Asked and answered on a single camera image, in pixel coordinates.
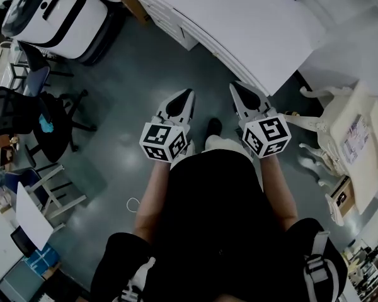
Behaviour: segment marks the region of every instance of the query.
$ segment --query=shoe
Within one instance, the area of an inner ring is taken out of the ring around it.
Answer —
[[[211,135],[220,136],[222,131],[222,124],[218,118],[212,118],[207,126],[206,137],[204,139],[203,148],[205,148],[206,141]]]

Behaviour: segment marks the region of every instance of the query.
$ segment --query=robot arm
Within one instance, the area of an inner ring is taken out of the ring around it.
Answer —
[[[268,98],[243,82],[232,82],[230,91],[239,127],[244,132],[243,142],[258,158],[283,151],[291,139],[290,130],[283,115],[277,113]]]
[[[195,92],[191,89],[179,91],[161,103],[140,138],[149,159],[172,162],[186,148],[194,107]]]

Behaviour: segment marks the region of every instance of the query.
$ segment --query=table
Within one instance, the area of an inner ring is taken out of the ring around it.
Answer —
[[[139,1],[175,40],[185,46],[191,35],[266,95],[287,81],[326,33],[312,11],[294,0]]]
[[[42,250],[54,228],[42,215],[22,183],[18,183],[16,218],[28,238]]]

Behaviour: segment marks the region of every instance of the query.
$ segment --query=gray floor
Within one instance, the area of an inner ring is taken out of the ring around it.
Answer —
[[[89,199],[74,210],[67,228],[56,233],[50,243],[62,256],[62,269],[89,288],[107,238],[115,232],[132,231],[135,215],[126,209],[126,202],[131,197],[141,199],[152,167],[139,147],[144,123],[151,119],[162,100],[176,91],[192,88],[197,95],[191,123],[197,146],[202,142],[208,120],[214,116],[223,122],[222,136],[237,139],[234,129],[238,120],[228,88],[236,78],[202,46],[187,52],[155,25],[142,26],[131,18],[100,63],[93,67],[75,63],[70,66],[75,77],[57,81],[54,90],[87,89],[89,96],[80,108],[80,121],[97,124],[98,131],[74,130],[80,151],[67,150],[60,160],[75,185],[67,194],[73,197],[81,192]],[[299,83],[290,79],[272,103],[280,111],[319,113],[319,104],[303,98],[297,92],[299,88]],[[336,247],[342,249],[366,224],[378,202],[374,201],[363,216],[349,218],[345,227],[337,227],[324,199],[326,189],[316,184],[317,176],[297,162],[297,156],[305,154],[298,143],[316,145],[316,136],[296,126],[290,129],[293,139],[279,158],[299,216],[318,219],[331,230]],[[33,136],[23,141],[36,143]],[[39,167],[47,163],[42,154],[37,161]],[[25,160],[19,159],[18,164],[25,164]],[[260,176],[257,160],[255,167]]]

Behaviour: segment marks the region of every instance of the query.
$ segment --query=cable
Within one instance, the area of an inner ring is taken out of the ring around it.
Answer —
[[[137,210],[136,211],[133,211],[133,210],[131,210],[130,208],[129,208],[129,203],[130,203],[130,200],[136,200],[137,201],[137,203],[138,204],[140,204],[140,201],[139,200],[137,200],[136,198],[134,198],[134,197],[131,197],[128,201],[127,201],[127,203],[126,203],[126,208],[127,208],[127,210],[129,210],[131,213],[136,213],[137,212]]]

